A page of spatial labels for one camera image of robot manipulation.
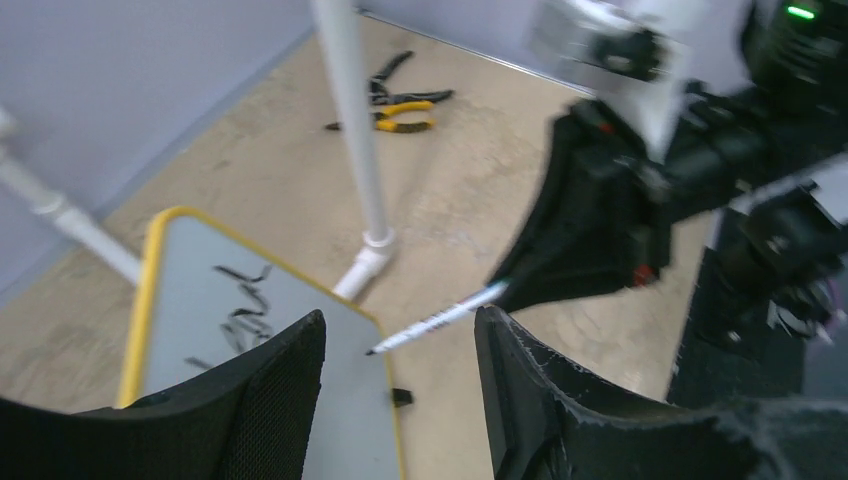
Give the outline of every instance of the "white wall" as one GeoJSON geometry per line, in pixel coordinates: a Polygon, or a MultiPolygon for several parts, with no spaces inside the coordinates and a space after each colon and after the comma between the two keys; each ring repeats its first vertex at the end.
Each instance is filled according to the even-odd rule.
{"type": "MultiPolygon", "coordinates": [[[[310,30],[308,0],[0,0],[13,153],[103,214],[310,30]]],[[[0,302],[61,245],[0,189],[0,302]]]]}
{"type": "MultiPolygon", "coordinates": [[[[625,5],[627,0],[607,0],[625,5]]],[[[697,62],[691,76],[721,90],[745,83],[737,33],[751,0],[707,0],[703,21],[688,42],[697,62]]],[[[762,0],[772,4],[775,0],[762,0]]],[[[527,39],[541,0],[360,0],[375,18],[513,65],[552,76],[527,39]]]]}

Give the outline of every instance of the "yellow whiteboard frame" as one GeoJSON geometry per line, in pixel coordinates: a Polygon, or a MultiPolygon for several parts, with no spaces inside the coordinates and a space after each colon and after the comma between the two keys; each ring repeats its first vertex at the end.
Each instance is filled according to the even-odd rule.
{"type": "MultiPolygon", "coordinates": [[[[172,207],[153,217],[147,231],[147,237],[144,241],[141,278],[139,279],[138,289],[133,303],[132,318],[130,319],[130,329],[127,336],[127,346],[124,353],[124,364],[121,371],[121,383],[118,388],[116,408],[126,408],[141,398],[142,381],[146,373],[147,352],[150,346],[150,325],[153,321],[153,309],[156,305],[156,287],[159,280],[159,274],[161,272],[166,234],[168,233],[168,226],[170,223],[180,217],[192,217],[202,223],[205,223],[229,237],[239,245],[264,257],[278,268],[289,272],[298,280],[320,290],[328,296],[335,298],[339,303],[370,320],[374,326],[377,327],[380,337],[386,337],[383,326],[380,325],[380,322],[373,315],[363,311],[349,300],[336,295],[327,287],[324,287],[288,263],[280,260],[268,250],[254,243],[252,240],[194,207],[172,207]]],[[[393,388],[394,381],[392,380],[391,362],[389,361],[388,355],[382,355],[382,357],[386,366],[386,379],[388,381],[389,388],[393,388]]],[[[400,443],[400,422],[398,421],[397,411],[395,408],[392,408],[392,425],[394,426],[395,449],[397,450],[398,466],[400,467],[400,479],[405,480],[406,468],[403,461],[403,449],[401,448],[400,443]]]]}

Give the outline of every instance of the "black mesh fabric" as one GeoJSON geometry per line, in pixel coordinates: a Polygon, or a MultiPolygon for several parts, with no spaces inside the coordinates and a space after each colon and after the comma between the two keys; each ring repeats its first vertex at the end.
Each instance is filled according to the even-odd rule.
{"type": "Polygon", "coordinates": [[[122,410],[0,399],[0,478],[301,478],[326,326],[315,311],[212,370],[122,410]]]}

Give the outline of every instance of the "whiteboard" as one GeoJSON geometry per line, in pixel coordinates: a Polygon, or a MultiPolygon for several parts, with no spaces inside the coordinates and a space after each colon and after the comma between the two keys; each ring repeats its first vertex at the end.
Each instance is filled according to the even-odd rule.
{"type": "Polygon", "coordinates": [[[402,478],[376,321],[204,213],[175,207],[148,231],[119,407],[253,348],[320,309],[326,360],[305,480],[402,478]]]}

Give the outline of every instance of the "red component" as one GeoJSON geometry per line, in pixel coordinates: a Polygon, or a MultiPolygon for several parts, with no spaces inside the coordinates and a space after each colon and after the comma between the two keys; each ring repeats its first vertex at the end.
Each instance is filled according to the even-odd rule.
{"type": "Polygon", "coordinates": [[[633,286],[634,287],[644,287],[645,285],[650,285],[654,283],[657,279],[657,275],[654,272],[654,269],[649,267],[648,265],[641,265],[639,268],[633,271],[633,286]]]}

